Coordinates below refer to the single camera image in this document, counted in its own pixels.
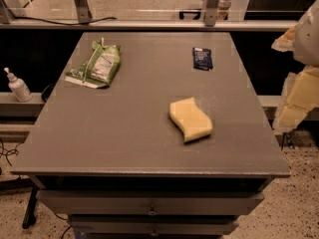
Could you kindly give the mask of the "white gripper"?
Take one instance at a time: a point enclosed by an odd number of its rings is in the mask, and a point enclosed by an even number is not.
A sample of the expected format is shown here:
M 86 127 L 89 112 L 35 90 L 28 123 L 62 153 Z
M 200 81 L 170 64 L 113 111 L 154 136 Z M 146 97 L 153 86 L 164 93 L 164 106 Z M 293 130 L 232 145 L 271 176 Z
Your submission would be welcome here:
M 290 132 L 319 105 L 319 0 L 271 45 L 279 52 L 292 52 L 296 61 L 306 66 L 300 73 L 289 73 L 284 81 L 273 128 L 278 133 Z

